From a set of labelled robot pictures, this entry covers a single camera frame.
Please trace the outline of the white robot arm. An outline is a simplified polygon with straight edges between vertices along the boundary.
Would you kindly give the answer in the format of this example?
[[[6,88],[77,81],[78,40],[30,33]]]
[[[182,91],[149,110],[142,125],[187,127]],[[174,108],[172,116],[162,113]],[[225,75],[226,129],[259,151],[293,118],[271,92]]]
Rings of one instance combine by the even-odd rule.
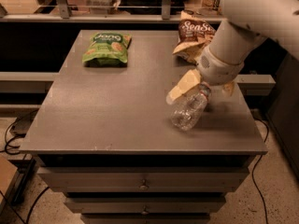
[[[218,29],[185,12],[174,53],[196,68],[167,94],[171,105],[202,82],[231,83],[250,52],[269,37],[299,59],[299,0],[221,0]]]

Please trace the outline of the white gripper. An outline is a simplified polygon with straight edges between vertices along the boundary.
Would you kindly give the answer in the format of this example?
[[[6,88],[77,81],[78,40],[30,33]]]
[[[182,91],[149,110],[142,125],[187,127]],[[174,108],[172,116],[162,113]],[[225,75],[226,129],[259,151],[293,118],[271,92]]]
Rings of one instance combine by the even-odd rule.
[[[231,97],[235,90],[233,80],[244,67],[244,63],[229,64],[219,60],[212,54],[209,47],[196,58],[197,69],[189,70],[178,84],[166,95],[166,102],[173,105],[188,91],[205,81],[210,86],[221,86],[224,97]]]

